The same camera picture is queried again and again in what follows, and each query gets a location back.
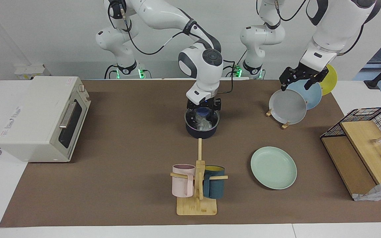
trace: white wall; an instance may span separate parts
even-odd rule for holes
[[[225,59],[237,60],[245,47],[239,40],[243,27],[262,24],[255,12],[255,0],[167,0],[184,9],[222,44]],[[287,1],[282,15],[287,18],[302,0]],[[146,51],[156,50],[177,30],[153,30],[133,16],[140,33],[135,42]],[[102,0],[0,0],[0,23],[33,64],[44,63],[53,75],[78,75],[101,78],[114,63],[111,53],[99,48],[95,34],[109,26]],[[284,22],[286,39],[280,45],[265,47],[266,78],[277,78],[286,66],[295,67],[315,27],[304,11],[294,20]],[[178,53],[192,41],[178,36],[159,54],[137,59],[154,77],[183,77],[177,67]],[[364,28],[358,45],[345,56],[334,60],[340,80],[351,80],[381,47],[381,12]],[[15,79],[14,64],[23,64],[0,38],[0,79]]]

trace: white table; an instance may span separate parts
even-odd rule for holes
[[[30,81],[0,81],[0,128],[6,124],[29,83]],[[333,95],[344,114],[354,108],[381,107],[381,92],[367,89],[360,81],[339,81]],[[0,156],[0,220],[26,165],[8,153]],[[381,237],[381,223],[26,227],[0,228],[0,237],[194,238],[196,230],[206,236],[224,238]]]

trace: wooden mug holder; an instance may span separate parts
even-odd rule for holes
[[[195,166],[195,185],[192,197],[178,197],[176,213],[180,216],[212,216],[217,214],[217,200],[203,195],[202,181],[204,180],[205,161],[202,160],[202,139],[198,139],[198,160]],[[188,178],[187,175],[170,173],[177,178]],[[227,175],[212,176],[210,180],[228,179]]]
[[[271,110],[272,110],[272,109],[270,109],[270,110],[266,113],[266,116],[271,116]],[[281,125],[281,128],[284,130],[284,129],[286,129],[288,126],[289,126],[289,122],[286,122],[285,124],[282,124],[282,125]]]

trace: black pot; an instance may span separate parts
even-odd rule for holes
[[[186,131],[188,131],[191,136],[195,138],[207,139],[216,133],[218,122],[220,121],[220,113],[217,110],[214,111],[213,118],[210,120],[211,124],[214,126],[207,131],[199,131],[193,127],[194,123],[192,121],[192,116],[190,115],[191,112],[192,110],[190,109],[185,112]]]

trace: brown tabletop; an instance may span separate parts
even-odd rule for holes
[[[381,222],[381,201],[351,199],[319,138],[343,117],[331,94],[286,130],[264,116],[278,81],[237,81],[218,95],[221,120],[203,159],[229,179],[217,215],[190,217],[176,215],[169,173],[197,159],[183,118],[193,81],[84,84],[92,103],[71,162],[28,164],[0,227]],[[272,190],[252,175],[251,156],[264,146],[292,156],[291,187]]]

